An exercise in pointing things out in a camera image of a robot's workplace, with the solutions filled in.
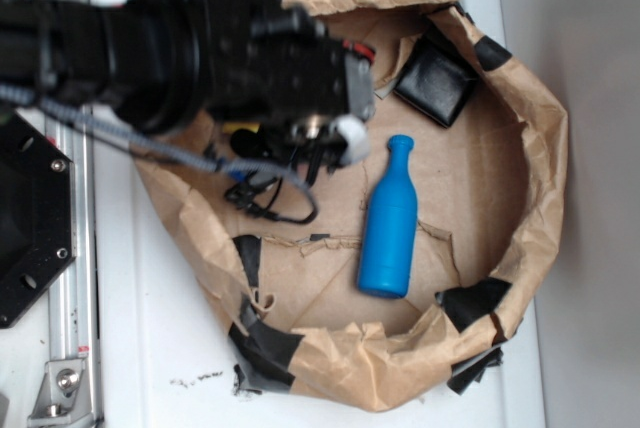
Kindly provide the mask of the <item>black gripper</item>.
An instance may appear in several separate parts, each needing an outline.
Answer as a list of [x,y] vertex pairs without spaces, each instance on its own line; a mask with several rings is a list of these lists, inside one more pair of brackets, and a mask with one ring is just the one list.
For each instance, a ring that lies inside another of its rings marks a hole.
[[259,123],[293,139],[335,128],[346,144],[340,166],[369,155],[373,48],[332,37],[300,6],[236,12],[216,20],[211,35],[205,109],[215,120]]

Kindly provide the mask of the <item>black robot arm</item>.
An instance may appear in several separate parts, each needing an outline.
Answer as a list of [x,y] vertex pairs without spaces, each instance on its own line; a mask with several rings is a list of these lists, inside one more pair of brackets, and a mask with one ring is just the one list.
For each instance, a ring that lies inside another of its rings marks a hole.
[[255,123],[274,155],[329,166],[369,154],[374,56],[284,0],[1,1],[3,81],[152,135],[201,111]]

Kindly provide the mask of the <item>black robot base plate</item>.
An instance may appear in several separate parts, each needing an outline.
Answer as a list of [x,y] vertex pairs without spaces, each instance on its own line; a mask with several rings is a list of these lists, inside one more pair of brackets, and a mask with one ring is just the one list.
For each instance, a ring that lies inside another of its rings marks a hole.
[[18,114],[1,125],[1,327],[74,260],[73,162]]

